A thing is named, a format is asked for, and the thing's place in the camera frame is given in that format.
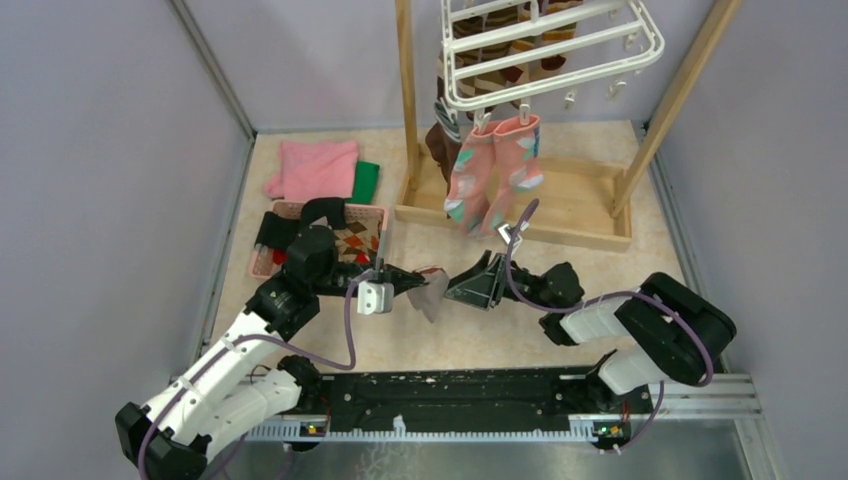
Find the grey brown sock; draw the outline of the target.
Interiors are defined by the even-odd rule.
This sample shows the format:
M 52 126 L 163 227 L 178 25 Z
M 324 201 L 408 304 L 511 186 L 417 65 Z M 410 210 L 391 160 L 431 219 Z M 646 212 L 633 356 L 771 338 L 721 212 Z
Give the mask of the grey brown sock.
M 428 266 L 415 270 L 425 280 L 425 284 L 410 289 L 408 299 L 414 310 L 421 313 L 430 323 L 435 323 L 445 299 L 449 276 L 444 268 Z

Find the pink patterned sock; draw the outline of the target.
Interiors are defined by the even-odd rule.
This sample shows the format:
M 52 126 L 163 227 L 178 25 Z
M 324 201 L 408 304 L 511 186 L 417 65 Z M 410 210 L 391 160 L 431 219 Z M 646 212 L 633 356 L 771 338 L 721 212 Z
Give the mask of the pink patterned sock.
M 512 117 L 495 126 L 494 162 L 499 183 L 481 226 L 484 235 L 496 233 L 519 193 L 534 190 L 544 181 L 538 160 L 539 143 L 538 115 Z
M 472 237 L 494 234 L 486 224 L 490 202 L 487 185 L 495 164 L 494 133 L 501 120 L 484 128 L 472 128 L 461 148 L 450 176 L 450 188 L 443 204 L 447 216 Z

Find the dark brown grey-cuffed sock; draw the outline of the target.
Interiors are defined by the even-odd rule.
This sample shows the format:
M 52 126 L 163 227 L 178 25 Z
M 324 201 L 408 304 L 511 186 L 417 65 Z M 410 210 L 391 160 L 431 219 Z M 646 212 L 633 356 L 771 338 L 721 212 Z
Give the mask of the dark brown grey-cuffed sock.
M 425 145 L 437 163 L 443 179 L 450 185 L 451 175 L 462 146 L 457 113 L 446 107 L 443 100 L 433 104 L 436 122 L 425 135 Z

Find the white clip hanger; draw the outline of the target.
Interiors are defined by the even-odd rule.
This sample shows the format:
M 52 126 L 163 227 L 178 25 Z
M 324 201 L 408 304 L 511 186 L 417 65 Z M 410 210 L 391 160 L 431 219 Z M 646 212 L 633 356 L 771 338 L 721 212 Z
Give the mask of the white clip hanger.
M 513 105 L 519 116 L 527 117 L 531 113 L 533 99 L 552 92 L 562 95 L 565 109 L 571 109 L 581 88 L 591 83 L 606 83 L 606 98 L 614 101 L 644 70 L 657 63 L 665 52 L 665 38 L 642 1 L 581 1 L 581 6 L 562 13 L 534 14 L 528 22 L 462 39 L 455 39 L 449 28 L 442 25 L 444 22 L 451 23 L 453 20 L 525 2 L 529 1 L 441 2 L 442 91 L 439 100 L 454 110 L 457 117 L 468 113 L 475 124 L 483 126 L 489 121 L 492 110 L 501 105 Z M 577 30 L 571 40 L 473 66 L 456 67 L 453 64 L 454 55 L 460 51 L 539 35 L 573 22 L 577 24 Z M 537 61 L 556 54 L 565 54 L 567 62 L 561 72 L 552 77 L 475 97 L 465 97 L 459 93 L 460 79 L 519 63 L 529 63 L 531 71 L 535 73 Z

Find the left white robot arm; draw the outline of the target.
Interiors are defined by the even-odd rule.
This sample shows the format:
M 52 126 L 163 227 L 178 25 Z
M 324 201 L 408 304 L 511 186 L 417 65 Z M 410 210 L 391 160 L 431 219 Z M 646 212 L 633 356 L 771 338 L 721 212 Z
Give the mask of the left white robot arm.
M 161 393 L 119 410 L 124 455 L 143 479 L 201 478 L 227 445 L 269 417 L 314 410 L 321 397 L 317 364 L 354 369 L 353 310 L 386 313 L 396 295 L 427 283 L 422 274 L 381 259 L 342 263 L 329 227 L 301 228 L 282 269 L 257 288 L 219 340 Z M 345 363 L 290 342 L 317 316 L 322 296 L 344 299 Z

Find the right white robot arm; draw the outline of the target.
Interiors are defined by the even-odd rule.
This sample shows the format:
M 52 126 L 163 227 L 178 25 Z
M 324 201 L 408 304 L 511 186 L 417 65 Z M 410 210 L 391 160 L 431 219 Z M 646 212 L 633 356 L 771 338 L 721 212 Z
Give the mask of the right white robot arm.
M 504 298 L 540 312 L 539 324 L 556 345 L 578 346 L 602 338 L 629 337 L 633 346 L 604 357 L 586 385 L 589 404 L 612 412 L 627 393 L 664 381 L 700 387 L 710 383 L 716 362 L 737 335 L 720 309 L 663 272 L 634 290 L 585 299 L 573 266 L 562 262 L 542 275 L 521 268 L 504 253 L 484 252 L 469 270 L 452 278 L 448 299 L 488 310 Z

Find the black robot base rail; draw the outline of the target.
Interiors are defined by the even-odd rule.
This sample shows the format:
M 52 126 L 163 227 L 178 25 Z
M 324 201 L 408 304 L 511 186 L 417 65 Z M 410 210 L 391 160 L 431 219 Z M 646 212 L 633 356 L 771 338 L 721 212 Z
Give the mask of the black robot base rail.
M 611 449 L 652 412 L 646 386 L 618 396 L 590 366 L 325 375 L 284 418 L 308 441 L 587 442 Z

